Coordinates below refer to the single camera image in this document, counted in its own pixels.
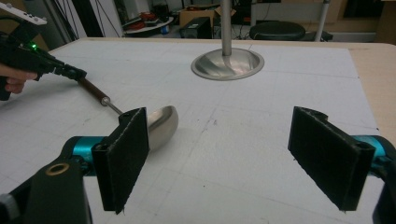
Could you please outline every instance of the human hand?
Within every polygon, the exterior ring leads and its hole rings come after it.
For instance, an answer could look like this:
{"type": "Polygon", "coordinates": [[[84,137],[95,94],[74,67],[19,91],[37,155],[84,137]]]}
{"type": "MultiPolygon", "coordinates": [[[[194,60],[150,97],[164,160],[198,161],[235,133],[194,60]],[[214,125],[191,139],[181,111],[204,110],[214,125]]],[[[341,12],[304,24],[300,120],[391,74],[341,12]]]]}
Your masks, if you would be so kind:
{"type": "Polygon", "coordinates": [[[0,77],[7,77],[6,91],[21,93],[26,80],[37,78],[37,74],[11,68],[0,63],[0,77]]]}

